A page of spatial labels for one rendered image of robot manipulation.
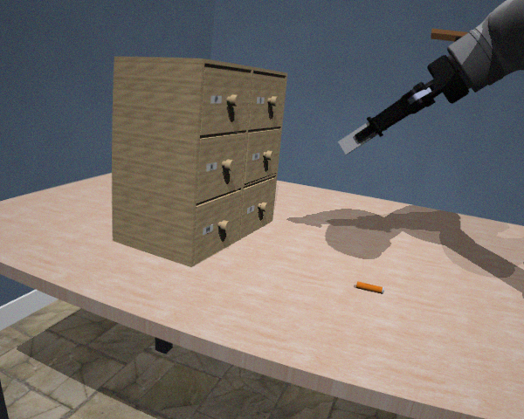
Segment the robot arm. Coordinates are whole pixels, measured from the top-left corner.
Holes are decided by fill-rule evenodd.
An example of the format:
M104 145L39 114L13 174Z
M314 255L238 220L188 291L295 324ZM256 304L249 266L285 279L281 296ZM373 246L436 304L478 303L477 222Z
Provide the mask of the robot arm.
M474 92L524 70L524 0L506 0L447 51L447 58Z

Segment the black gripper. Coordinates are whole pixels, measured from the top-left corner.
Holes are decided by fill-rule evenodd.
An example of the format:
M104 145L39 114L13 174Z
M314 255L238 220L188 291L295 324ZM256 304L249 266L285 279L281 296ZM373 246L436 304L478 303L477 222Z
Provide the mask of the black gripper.
M446 55L430 63L428 70L433 80L426 84L418 83L400 100L383 110L376 117L368 117L367 123L338 141L346 155L378 134L382 137L384 129L387 130L387 127L391 127L408 114L417 113L420 109L434 104L433 97L437 97L440 93L443 93L450 103L460 100L469 93L465 82L459 75L459 70L455 69Z

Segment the dark brown wooden chest of drawers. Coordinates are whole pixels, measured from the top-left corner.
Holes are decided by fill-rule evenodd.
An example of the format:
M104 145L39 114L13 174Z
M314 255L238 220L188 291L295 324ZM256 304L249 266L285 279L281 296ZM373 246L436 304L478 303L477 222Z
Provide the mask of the dark brown wooden chest of drawers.
M204 65L210 64L210 65ZM251 74L246 127L200 131L204 67ZM227 69L240 68L240 69ZM272 222L277 171L244 183L253 74L284 78L278 72L205 58L114 57L112 124L113 241L193 267ZM244 131L243 131L244 130ZM197 200L200 135L245 133L242 184ZM240 237L244 186L275 178L272 219ZM238 238L194 262L196 206L241 190Z

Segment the tan wooden drawer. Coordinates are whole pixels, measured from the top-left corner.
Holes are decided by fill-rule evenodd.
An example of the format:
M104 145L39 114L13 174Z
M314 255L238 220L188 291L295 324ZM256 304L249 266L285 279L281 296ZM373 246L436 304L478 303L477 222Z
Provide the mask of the tan wooden drawer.
M284 78L253 74L249 127L281 124L285 81Z
M278 128L248 130L244 183L276 173L279 137Z
M200 131L246 127L251 74L204 67Z
M241 185L244 153L245 133L200 135L196 199Z

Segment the orange-brown cylinder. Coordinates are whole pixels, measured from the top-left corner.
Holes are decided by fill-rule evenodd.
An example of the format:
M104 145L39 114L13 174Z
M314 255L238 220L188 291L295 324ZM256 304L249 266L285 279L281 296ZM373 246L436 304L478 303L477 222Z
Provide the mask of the orange-brown cylinder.
M376 285L370 285L370 284L365 284L365 283L362 283L362 282L357 282L356 288L363 289L363 290L366 290L366 291L371 291L371 292L377 292L377 293L381 293L381 294L384 293L384 287L376 286Z

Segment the brown wooden drawer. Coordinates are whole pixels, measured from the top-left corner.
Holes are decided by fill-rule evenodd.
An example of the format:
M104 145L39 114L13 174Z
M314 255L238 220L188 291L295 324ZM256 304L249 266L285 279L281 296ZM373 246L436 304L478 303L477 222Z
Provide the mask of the brown wooden drawer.
M272 219L275 178L253 184L244 186L240 237Z
M235 189L196 204L194 262L238 238L240 197Z

